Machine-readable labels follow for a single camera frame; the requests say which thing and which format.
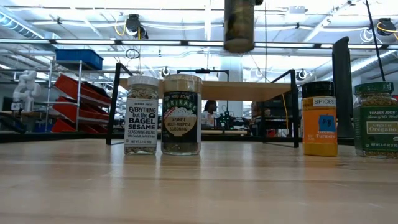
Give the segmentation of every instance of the black lid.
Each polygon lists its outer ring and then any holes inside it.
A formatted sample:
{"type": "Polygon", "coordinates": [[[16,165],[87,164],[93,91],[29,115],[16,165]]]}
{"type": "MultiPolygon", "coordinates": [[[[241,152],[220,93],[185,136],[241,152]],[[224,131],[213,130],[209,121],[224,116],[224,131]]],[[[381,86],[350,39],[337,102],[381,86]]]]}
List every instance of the black lid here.
{"type": "Polygon", "coordinates": [[[330,81],[310,82],[303,85],[303,98],[335,96],[335,84],[330,81]]]}

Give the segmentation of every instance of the trader joe's label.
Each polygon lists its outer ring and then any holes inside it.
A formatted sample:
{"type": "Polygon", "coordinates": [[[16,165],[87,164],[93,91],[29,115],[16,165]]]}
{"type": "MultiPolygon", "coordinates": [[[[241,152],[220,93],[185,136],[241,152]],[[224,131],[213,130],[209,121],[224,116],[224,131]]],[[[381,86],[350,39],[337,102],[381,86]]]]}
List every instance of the trader joe's label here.
{"type": "Polygon", "coordinates": [[[127,99],[125,146],[156,147],[158,104],[158,100],[127,99]]]}
{"type": "Polygon", "coordinates": [[[187,91],[164,93],[162,142],[200,142],[201,95],[187,91]]]}
{"type": "Polygon", "coordinates": [[[355,148],[398,152],[398,106],[354,109],[355,148]]]}

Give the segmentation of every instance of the seasoning jar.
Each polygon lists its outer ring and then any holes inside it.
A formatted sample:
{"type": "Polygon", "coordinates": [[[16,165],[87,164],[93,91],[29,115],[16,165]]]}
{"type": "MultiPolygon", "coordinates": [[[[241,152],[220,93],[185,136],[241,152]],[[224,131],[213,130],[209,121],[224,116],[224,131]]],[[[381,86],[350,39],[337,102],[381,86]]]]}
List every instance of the seasoning jar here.
{"type": "Polygon", "coordinates": [[[162,152],[189,156],[200,152],[201,78],[168,75],[163,81],[162,152]]]}
{"type": "Polygon", "coordinates": [[[306,83],[303,89],[305,155],[337,156],[336,98],[333,82],[306,83]]]}
{"type": "Polygon", "coordinates": [[[126,115],[124,117],[124,153],[155,154],[159,80],[143,75],[128,79],[126,115]]]}
{"type": "Polygon", "coordinates": [[[398,104],[391,82],[355,86],[354,129],[357,155],[398,158],[398,104]]]}

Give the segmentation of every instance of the wooden shelf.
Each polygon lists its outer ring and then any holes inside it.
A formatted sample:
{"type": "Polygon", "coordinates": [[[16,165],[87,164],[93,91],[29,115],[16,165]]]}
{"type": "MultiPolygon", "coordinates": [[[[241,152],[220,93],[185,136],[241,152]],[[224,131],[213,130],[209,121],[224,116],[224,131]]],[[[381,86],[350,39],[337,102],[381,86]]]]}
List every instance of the wooden shelf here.
{"type": "MultiPolygon", "coordinates": [[[[160,80],[159,98],[163,97],[160,80]]],[[[127,79],[120,79],[120,86],[128,90],[127,79]]],[[[266,101],[290,91],[285,83],[213,82],[203,81],[204,100],[266,101]]]]}

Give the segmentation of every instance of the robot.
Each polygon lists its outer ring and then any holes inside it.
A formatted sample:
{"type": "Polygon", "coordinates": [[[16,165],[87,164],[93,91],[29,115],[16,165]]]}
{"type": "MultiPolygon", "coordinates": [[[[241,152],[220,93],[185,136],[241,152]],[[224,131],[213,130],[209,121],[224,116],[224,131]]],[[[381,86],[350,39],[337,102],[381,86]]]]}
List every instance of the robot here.
{"type": "Polygon", "coordinates": [[[34,98],[40,96],[42,90],[38,83],[35,83],[37,72],[35,71],[24,71],[19,76],[18,86],[15,88],[12,94],[12,105],[13,111],[24,110],[26,112],[32,111],[34,98]],[[25,107],[22,107],[22,102],[25,101],[25,107]]]}

